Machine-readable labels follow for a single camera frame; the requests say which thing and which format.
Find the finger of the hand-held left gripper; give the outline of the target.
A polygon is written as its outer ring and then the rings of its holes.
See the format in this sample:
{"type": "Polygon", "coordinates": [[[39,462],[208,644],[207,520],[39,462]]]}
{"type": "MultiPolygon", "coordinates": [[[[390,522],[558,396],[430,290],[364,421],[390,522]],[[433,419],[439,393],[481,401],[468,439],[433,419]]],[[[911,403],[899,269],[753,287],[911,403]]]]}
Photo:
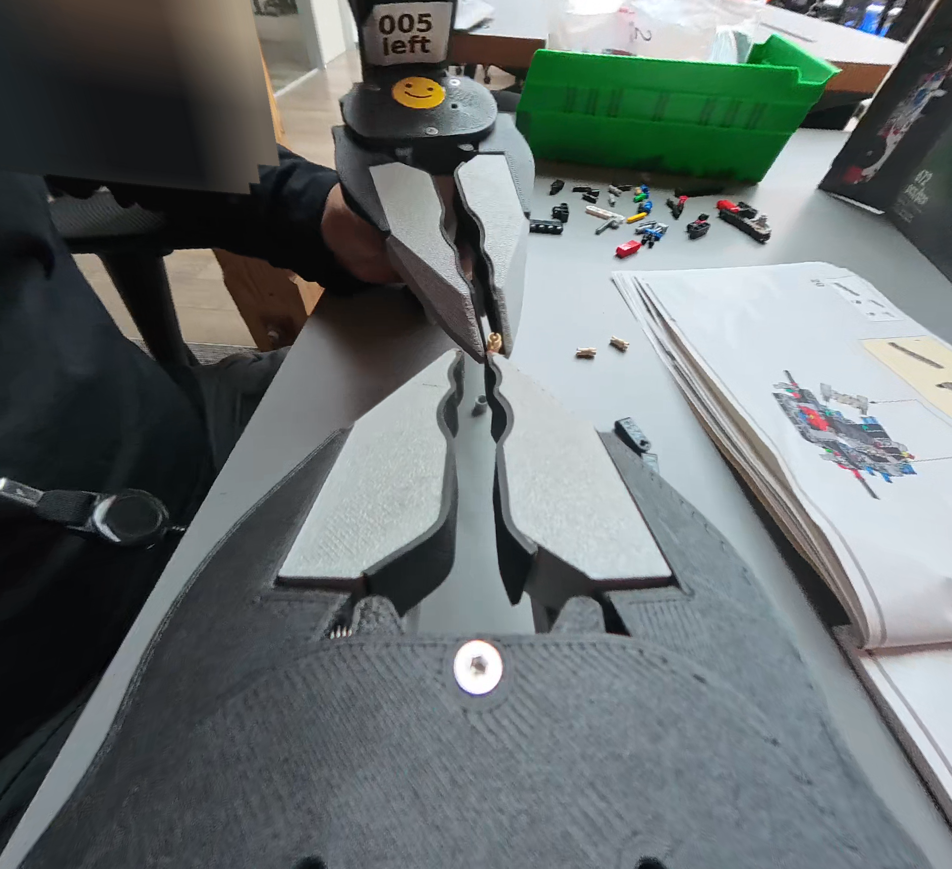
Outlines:
{"type": "Polygon", "coordinates": [[[387,253],[429,318],[474,361],[485,359],[482,328],[470,282],[445,227],[434,178],[389,162],[370,168],[387,221],[387,253]]]}
{"type": "Polygon", "coordinates": [[[501,354],[510,357],[525,295],[530,221],[504,154],[479,154],[457,167],[454,177],[470,223],[482,315],[502,339],[501,354]]]}

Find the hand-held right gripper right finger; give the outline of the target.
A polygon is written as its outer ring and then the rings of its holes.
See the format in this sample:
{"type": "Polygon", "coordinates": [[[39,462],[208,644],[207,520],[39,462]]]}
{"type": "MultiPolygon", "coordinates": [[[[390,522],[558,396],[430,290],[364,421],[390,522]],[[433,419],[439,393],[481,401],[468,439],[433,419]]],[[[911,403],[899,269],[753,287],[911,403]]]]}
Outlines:
{"type": "Polygon", "coordinates": [[[674,572],[600,434],[500,355],[484,383],[499,571],[548,632],[573,598],[671,589],[674,572]]]}

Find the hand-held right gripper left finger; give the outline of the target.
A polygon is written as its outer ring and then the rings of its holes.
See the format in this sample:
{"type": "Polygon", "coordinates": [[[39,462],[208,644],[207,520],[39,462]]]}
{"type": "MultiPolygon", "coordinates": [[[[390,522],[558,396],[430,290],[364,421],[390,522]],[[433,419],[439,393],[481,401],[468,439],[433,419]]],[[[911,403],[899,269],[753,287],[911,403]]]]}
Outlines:
{"type": "Polygon", "coordinates": [[[446,580],[464,374],[446,352],[351,426],[277,584],[385,598],[404,616],[446,580]]]}

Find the person's left forearm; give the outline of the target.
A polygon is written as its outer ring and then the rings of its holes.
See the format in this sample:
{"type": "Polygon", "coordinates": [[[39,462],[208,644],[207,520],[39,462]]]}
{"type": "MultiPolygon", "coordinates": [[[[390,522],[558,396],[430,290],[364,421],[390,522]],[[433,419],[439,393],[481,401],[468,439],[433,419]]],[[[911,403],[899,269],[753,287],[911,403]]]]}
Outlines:
{"type": "Polygon", "coordinates": [[[245,195],[156,188],[138,203],[195,246],[262,259],[333,295],[355,295],[361,282],[333,255],[322,227],[338,174],[282,146],[278,154],[279,164],[262,167],[245,195]]]}

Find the scatter of small lego pieces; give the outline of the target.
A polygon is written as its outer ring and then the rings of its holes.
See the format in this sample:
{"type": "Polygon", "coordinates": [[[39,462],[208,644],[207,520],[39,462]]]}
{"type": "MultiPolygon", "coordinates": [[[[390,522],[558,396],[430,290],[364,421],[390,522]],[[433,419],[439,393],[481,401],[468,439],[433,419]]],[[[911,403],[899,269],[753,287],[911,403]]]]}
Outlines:
{"type": "MultiPolygon", "coordinates": [[[[716,219],[740,231],[756,244],[767,244],[772,239],[768,216],[746,201],[724,197],[726,192],[725,185],[713,181],[684,183],[672,189],[664,207],[671,221],[680,221],[691,201],[717,196],[712,211],[701,211],[696,218],[685,222],[684,234],[690,243],[705,238],[712,228],[712,220],[716,219]]],[[[568,186],[560,178],[551,182],[551,198],[568,193],[577,196],[585,215],[597,221],[595,236],[618,232],[623,228],[631,229],[631,235],[615,249],[614,255],[618,259],[627,259],[644,249],[654,248],[669,229],[669,224],[663,218],[653,214],[652,189],[646,182],[603,186],[568,186]]]]}

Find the lego instruction booklet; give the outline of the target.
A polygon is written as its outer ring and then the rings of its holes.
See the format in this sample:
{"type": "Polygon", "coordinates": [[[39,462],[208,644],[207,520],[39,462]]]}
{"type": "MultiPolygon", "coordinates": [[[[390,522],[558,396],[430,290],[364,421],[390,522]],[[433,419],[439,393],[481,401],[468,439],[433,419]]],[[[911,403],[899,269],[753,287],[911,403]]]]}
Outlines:
{"type": "Polygon", "coordinates": [[[837,597],[840,647],[950,818],[950,345],[825,262],[613,280],[723,457],[837,597]]]}

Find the dark lego set box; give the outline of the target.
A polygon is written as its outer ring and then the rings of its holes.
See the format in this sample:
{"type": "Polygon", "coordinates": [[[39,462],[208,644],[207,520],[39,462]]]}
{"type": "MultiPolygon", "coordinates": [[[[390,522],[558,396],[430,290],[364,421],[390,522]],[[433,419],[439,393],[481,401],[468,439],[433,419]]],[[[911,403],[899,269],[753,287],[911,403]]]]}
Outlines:
{"type": "Polygon", "coordinates": [[[819,189],[885,216],[951,279],[951,0],[922,17],[819,189]]]}

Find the person's left hand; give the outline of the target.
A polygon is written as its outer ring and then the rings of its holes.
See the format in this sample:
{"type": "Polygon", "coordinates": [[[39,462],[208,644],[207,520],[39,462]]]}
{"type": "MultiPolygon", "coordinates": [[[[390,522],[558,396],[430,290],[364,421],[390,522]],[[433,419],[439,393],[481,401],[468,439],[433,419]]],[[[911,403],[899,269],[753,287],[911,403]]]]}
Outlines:
{"type": "Polygon", "coordinates": [[[404,283],[387,254],[386,239],[349,207],[340,184],[328,193],[321,234],[340,268],[355,280],[372,286],[404,283]]]}

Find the wooden panel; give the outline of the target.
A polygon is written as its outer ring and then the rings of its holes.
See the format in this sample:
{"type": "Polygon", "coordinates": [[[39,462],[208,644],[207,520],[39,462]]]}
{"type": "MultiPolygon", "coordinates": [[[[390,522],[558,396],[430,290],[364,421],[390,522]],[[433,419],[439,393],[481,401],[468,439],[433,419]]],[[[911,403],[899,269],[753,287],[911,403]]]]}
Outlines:
{"type": "Polygon", "coordinates": [[[218,248],[212,252],[257,348],[268,352],[292,345],[324,287],[258,258],[218,248]]]}

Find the green plastic bin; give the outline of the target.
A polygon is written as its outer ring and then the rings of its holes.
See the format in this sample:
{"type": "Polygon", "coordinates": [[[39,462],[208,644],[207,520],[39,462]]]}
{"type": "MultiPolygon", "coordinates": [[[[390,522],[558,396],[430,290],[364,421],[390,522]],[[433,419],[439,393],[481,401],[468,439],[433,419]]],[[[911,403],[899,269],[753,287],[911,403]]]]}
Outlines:
{"type": "Polygon", "coordinates": [[[838,75],[779,35],[743,64],[539,50],[516,124],[538,159],[756,184],[838,75]]]}

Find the black office chair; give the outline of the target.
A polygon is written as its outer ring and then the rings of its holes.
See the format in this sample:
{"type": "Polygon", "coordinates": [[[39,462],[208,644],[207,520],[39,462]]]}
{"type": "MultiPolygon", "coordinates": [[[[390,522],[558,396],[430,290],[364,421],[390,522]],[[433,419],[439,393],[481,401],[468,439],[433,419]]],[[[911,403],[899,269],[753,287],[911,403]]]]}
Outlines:
{"type": "Polygon", "coordinates": [[[54,197],[54,227],[74,255],[98,256],[147,350],[164,366],[195,366],[173,304],[165,257],[177,249],[166,219],[122,207],[103,189],[88,198],[54,197]]]}

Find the person's black-clothed torso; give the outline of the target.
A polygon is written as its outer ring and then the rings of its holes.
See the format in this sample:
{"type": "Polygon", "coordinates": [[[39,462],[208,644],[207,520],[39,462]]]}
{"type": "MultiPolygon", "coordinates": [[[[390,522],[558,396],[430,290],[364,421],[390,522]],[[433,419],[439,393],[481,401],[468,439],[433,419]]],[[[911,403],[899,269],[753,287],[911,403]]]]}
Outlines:
{"type": "MultiPolygon", "coordinates": [[[[44,181],[2,173],[2,477],[41,491],[144,491],[187,525],[286,356],[168,373],[78,269],[44,181]]],[[[174,547],[123,549],[2,501],[2,842],[174,547]]]]}

